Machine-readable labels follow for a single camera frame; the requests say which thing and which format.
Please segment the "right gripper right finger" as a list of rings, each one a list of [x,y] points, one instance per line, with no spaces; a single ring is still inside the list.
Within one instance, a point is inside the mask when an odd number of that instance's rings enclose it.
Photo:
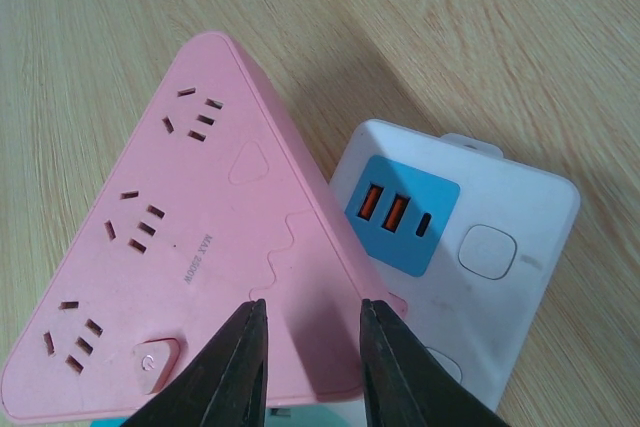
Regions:
[[[439,364],[396,312],[365,299],[360,356],[369,426],[504,426]]]

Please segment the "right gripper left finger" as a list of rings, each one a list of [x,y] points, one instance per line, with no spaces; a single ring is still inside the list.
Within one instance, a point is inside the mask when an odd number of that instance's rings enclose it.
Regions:
[[[268,378],[263,299],[242,303],[189,365],[126,426],[262,426]]]

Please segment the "white power strip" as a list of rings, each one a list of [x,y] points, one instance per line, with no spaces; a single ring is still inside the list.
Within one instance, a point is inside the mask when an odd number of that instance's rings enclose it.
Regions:
[[[408,327],[474,398],[496,408],[579,210],[568,180],[490,144],[368,120],[330,182],[364,249],[407,304]]]

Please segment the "pink triangular socket adapter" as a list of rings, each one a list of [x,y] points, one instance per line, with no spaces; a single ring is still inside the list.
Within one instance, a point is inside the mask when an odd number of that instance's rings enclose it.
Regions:
[[[124,417],[264,300],[267,403],[362,393],[359,317],[388,300],[269,79],[231,37],[177,53],[16,341],[18,424]]]

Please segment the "blue socket adapter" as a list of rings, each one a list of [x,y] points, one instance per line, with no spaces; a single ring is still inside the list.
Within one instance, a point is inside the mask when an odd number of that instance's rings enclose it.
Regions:
[[[267,407],[260,418],[236,416],[202,417],[195,409],[170,409],[168,412],[137,412],[128,418],[101,419],[91,426],[366,426],[362,399],[356,401]]]

